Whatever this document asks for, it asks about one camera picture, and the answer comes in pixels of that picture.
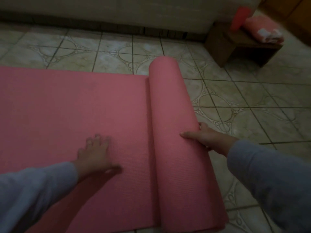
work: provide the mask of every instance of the rolled yoga mat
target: rolled yoga mat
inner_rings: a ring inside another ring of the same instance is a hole
[[[228,217],[203,146],[179,136],[198,123],[176,60],[142,75],[1,67],[0,172],[76,158],[85,138],[110,135],[123,166],[97,174],[27,232],[218,230]]]

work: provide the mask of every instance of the red plastic object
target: red plastic object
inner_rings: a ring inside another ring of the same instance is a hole
[[[231,22],[230,31],[238,31],[247,17],[250,15],[251,11],[252,10],[246,6],[240,6]]]

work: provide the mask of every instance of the person's right arm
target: person's right arm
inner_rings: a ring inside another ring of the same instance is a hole
[[[201,123],[195,139],[227,157],[230,172],[286,232],[311,232],[311,166],[261,145],[219,133]]]

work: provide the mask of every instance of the gray sweatshirt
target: gray sweatshirt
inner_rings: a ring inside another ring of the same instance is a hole
[[[233,145],[227,162],[280,228],[311,232],[311,166],[246,140]],[[70,162],[0,175],[0,233],[26,231],[77,181]]]

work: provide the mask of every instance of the person's right hand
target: person's right hand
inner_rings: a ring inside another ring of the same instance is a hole
[[[215,131],[206,123],[200,122],[199,125],[200,131],[187,131],[180,133],[180,135],[183,138],[196,140],[205,145],[209,151],[215,150],[217,153],[224,156],[228,155],[232,145],[238,141],[235,137]]]

